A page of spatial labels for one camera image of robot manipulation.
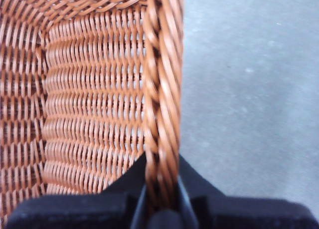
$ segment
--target wicker weave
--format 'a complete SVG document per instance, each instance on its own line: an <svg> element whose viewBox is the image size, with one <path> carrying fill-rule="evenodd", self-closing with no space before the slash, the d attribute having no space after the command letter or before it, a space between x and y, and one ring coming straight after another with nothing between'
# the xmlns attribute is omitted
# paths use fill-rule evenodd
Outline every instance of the wicker weave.
<svg viewBox="0 0 319 229"><path fill-rule="evenodd" d="M0 0L0 217L44 194L98 193L145 151L173 207L182 0Z"/></svg>

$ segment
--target gray floor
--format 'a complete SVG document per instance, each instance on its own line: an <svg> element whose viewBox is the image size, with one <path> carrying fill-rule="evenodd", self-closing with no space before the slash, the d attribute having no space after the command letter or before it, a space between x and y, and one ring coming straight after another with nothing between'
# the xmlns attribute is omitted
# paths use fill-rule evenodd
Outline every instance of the gray floor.
<svg viewBox="0 0 319 229"><path fill-rule="evenodd" d="M319 0L185 0L181 153L319 219Z"/></svg>

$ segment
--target rattan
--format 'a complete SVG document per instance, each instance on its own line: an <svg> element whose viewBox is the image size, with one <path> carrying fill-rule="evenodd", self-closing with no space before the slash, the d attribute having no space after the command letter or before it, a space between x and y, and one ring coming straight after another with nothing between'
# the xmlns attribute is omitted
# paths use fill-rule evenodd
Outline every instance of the rattan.
<svg viewBox="0 0 319 229"><path fill-rule="evenodd" d="M145 151L174 207L182 0L0 0L0 217L44 194L98 193Z"/></svg>

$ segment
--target gray concrete surface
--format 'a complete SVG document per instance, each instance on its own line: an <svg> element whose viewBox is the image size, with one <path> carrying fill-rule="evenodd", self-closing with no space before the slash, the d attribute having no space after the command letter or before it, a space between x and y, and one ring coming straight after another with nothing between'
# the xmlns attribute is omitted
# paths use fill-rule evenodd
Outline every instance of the gray concrete surface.
<svg viewBox="0 0 319 229"><path fill-rule="evenodd" d="M181 154L319 219L319 0L185 0Z"/></svg>

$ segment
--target wicker basket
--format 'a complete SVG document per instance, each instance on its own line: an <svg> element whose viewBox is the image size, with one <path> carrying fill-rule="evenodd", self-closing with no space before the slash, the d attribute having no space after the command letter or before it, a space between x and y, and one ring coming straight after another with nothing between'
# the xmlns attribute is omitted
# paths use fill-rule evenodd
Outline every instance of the wicker basket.
<svg viewBox="0 0 319 229"><path fill-rule="evenodd" d="M143 153L151 204L178 175L182 0L0 0L0 217L98 193Z"/></svg>

